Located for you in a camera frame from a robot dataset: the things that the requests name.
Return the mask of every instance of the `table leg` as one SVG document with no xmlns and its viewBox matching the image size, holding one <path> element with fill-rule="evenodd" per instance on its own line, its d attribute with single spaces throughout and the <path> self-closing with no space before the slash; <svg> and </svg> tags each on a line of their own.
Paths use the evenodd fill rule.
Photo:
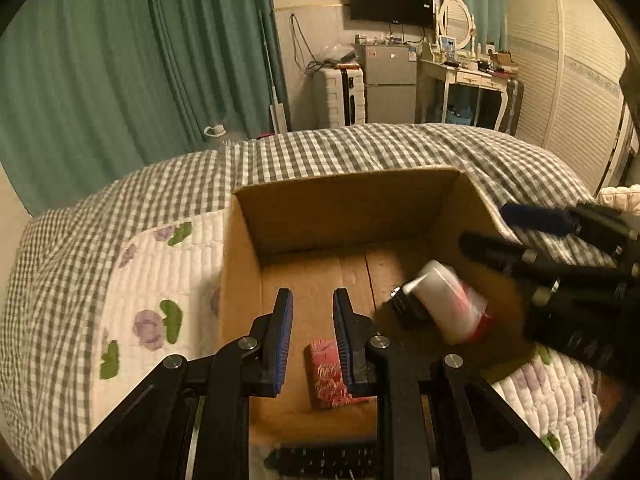
<svg viewBox="0 0 640 480">
<path fill-rule="evenodd" d="M 447 106 L 449 105 L 449 82 L 444 82 L 444 97 L 442 98 L 442 118 L 441 123 L 447 122 Z"/>
<path fill-rule="evenodd" d="M 478 115 L 480 115 L 481 104 L 482 104 L 482 89 L 478 87 L 478 99 L 476 99 L 476 116 L 474 117 L 474 126 L 478 126 Z"/>
<path fill-rule="evenodd" d="M 495 120 L 495 131 L 500 130 L 500 123 L 502 122 L 502 118 L 504 117 L 504 111 L 507 109 L 507 101 L 509 99 L 506 88 L 502 92 L 500 92 L 500 97 L 500 111 L 498 112 L 498 118 Z"/>
</svg>

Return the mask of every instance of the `black tv screen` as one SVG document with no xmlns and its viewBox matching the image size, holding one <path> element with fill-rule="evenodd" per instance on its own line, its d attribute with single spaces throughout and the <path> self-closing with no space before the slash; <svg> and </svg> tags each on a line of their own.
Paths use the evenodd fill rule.
<svg viewBox="0 0 640 480">
<path fill-rule="evenodd" d="M 433 28 L 433 0 L 349 0 L 352 20 Z"/>
</svg>

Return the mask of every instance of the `white louvered closet door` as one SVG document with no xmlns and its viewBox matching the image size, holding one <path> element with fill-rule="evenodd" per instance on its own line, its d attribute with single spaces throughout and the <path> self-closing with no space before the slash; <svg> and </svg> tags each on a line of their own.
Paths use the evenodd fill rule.
<svg viewBox="0 0 640 480">
<path fill-rule="evenodd" d="M 615 147 L 623 96 L 625 49 L 593 0 L 561 0 L 564 57 L 558 103 L 544 148 L 590 191 L 600 185 Z"/>
<path fill-rule="evenodd" d="M 558 77 L 556 0 L 507 0 L 508 49 L 520 65 L 524 97 L 516 136 L 542 146 Z"/>
</svg>

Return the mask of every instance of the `black suitcase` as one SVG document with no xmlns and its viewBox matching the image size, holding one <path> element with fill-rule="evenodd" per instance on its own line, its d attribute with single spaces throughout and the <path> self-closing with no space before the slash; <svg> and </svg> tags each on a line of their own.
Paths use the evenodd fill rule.
<svg viewBox="0 0 640 480">
<path fill-rule="evenodd" d="M 517 79 L 509 79 L 507 83 L 507 109 L 504 111 L 500 128 L 502 133 L 515 136 L 518 120 L 520 119 L 520 108 L 522 107 L 522 96 L 524 95 L 524 84 Z M 478 126 L 481 128 L 494 129 L 495 120 L 500 111 L 500 92 L 482 90 L 482 102 L 480 113 L 478 114 Z"/>
</svg>

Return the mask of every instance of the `white suitcase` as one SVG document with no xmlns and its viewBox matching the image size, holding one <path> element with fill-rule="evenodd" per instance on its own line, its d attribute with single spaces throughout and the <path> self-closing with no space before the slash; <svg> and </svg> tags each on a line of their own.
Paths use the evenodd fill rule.
<svg viewBox="0 0 640 480">
<path fill-rule="evenodd" d="M 362 70 L 321 68 L 314 73 L 314 107 L 319 128 L 364 124 Z"/>
</svg>

